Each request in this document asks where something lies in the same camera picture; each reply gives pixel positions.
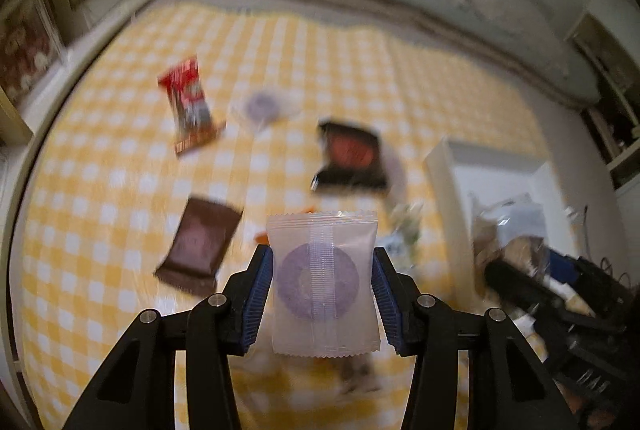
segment purple candy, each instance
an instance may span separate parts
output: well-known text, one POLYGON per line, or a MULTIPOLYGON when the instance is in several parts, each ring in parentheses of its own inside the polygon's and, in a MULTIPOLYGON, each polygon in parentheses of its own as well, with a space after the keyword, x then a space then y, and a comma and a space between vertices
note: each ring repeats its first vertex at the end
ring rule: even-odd
MULTIPOLYGON (((313 298, 311 294, 311 273, 309 271, 308 244, 292 250, 277 269, 276 283, 278 297, 297 317, 313 318, 313 298)), ((360 279, 355 264, 339 248, 334 252, 335 315, 343 316, 358 295, 360 279)))

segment white tray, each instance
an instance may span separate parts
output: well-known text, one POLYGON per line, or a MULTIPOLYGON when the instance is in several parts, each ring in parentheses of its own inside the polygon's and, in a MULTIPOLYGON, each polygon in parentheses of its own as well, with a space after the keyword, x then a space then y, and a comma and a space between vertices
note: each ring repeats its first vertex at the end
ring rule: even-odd
POLYGON ((444 137, 425 159, 442 217, 455 303, 459 309, 484 312, 476 295, 471 243, 471 199, 493 205, 528 193, 542 204, 547 244, 559 253, 576 255, 571 223, 562 193, 548 162, 444 137))

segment red candy wrapper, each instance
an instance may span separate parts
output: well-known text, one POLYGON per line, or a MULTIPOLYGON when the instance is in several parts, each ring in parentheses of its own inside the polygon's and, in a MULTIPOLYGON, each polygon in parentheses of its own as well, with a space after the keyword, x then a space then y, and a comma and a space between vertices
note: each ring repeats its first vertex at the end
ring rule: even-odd
POLYGON ((213 122, 200 86, 198 59, 192 57, 172 67, 158 79, 169 97, 175 118, 177 155, 215 139, 225 123, 213 122))

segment brown snack package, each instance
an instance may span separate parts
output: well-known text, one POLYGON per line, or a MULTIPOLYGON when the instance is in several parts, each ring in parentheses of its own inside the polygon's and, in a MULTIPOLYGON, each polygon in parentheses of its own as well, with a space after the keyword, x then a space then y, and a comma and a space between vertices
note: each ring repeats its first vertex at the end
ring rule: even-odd
POLYGON ((189 197, 174 243, 154 275, 197 296, 216 292, 216 273, 236 232, 242 213, 189 197))

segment gingham tablecloth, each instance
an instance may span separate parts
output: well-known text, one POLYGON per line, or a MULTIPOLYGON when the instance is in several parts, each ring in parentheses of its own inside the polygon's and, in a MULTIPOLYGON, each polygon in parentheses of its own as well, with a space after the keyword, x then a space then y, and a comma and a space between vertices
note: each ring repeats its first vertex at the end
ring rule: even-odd
MULTIPOLYGON (((135 315, 190 309, 198 299, 152 272, 172 243, 187 197, 244 209, 219 274, 220 288, 254 253, 269 214, 373 209, 382 200, 309 191, 322 165, 321 116, 377 129, 404 163, 410 200, 424 201, 422 291, 452 293, 440 216, 422 166, 441 136, 548 157, 517 91, 469 59, 369 27, 334 28, 285 14, 238 15, 199 4, 153 10, 126 28, 78 85, 38 160, 24 246, 24 366, 44 427, 59 429, 92 374, 135 315), (174 120, 156 83, 197 54, 202 86, 224 136, 177 159, 174 120), (253 136, 229 113, 261 86, 277 86, 301 113, 253 136)), ((382 389, 339 394, 324 360, 274 355, 268 304, 249 357, 231 359, 245 429, 399 429, 414 360, 386 343, 373 354, 382 389)), ((186 428, 184 356, 178 354, 177 427, 186 428)), ((468 381, 459 381, 459 426, 468 381)))

